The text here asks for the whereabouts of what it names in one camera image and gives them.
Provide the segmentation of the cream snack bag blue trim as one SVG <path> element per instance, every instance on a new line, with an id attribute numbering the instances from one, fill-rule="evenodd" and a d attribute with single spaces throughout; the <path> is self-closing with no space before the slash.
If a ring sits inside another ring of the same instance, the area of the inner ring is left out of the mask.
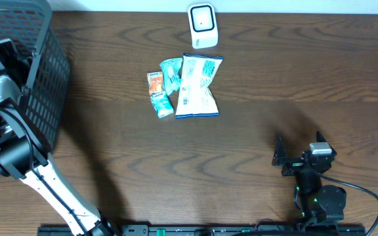
<path id="1" fill-rule="evenodd" d="M 223 59 L 222 56 L 183 54 L 182 81 L 175 112 L 177 119 L 219 116 L 209 86 Z"/>

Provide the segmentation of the teal tissue packet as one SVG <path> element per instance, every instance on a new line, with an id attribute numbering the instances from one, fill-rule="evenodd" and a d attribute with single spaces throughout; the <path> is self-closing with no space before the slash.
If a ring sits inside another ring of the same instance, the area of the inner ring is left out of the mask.
<path id="1" fill-rule="evenodd" d="M 153 93 L 150 99 L 159 119 L 174 113 L 173 106 L 165 91 Z"/>

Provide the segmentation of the teal plastic-wrapped packet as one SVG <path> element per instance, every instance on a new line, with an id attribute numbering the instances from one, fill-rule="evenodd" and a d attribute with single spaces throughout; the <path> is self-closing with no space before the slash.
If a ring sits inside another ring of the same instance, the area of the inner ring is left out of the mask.
<path id="1" fill-rule="evenodd" d="M 182 62 L 182 58 L 170 58 L 159 65 L 163 73 L 164 90 L 168 96 L 180 89 L 181 78 L 179 71 L 182 67 Z"/>

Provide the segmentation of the orange tissue packet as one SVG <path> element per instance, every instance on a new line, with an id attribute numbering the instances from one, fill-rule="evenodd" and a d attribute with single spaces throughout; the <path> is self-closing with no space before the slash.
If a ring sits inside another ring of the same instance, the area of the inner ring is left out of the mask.
<path id="1" fill-rule="evenodd" d="M 163 73 L 161 71 L 147 73 L 149 95 L 163 92 Z"/>

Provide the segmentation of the black-white right robot arm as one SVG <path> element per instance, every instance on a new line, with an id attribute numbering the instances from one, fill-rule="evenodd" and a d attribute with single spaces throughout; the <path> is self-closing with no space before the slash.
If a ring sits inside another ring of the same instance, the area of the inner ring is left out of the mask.
<path id="1" fill-rule="evenodd" d="M 303 214 L 297 228 L 335 225 L 344 219 L 346 191 L 334 185 L 323 185 L 321 175 L 331 168 L 337 152 L 321 132 L 300 157 L 289 157 L 282 138 L 276 137 L 272 165 L 281 167 L 282 176 L 294 176 L 296 181 L 295 204 Z"/>

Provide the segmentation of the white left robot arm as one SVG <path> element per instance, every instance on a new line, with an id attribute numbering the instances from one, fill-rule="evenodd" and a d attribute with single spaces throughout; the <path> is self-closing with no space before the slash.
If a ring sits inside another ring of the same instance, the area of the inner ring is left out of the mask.
<path id="1" fill-rule="evenodd" d="M 121 235 L 65 179 L 51 154 L 63 109 L 68 63 L 59 54 L 41 61 L 9 39 L 0 40 L 0 174 L 36 190 L 73 235 Z"/>

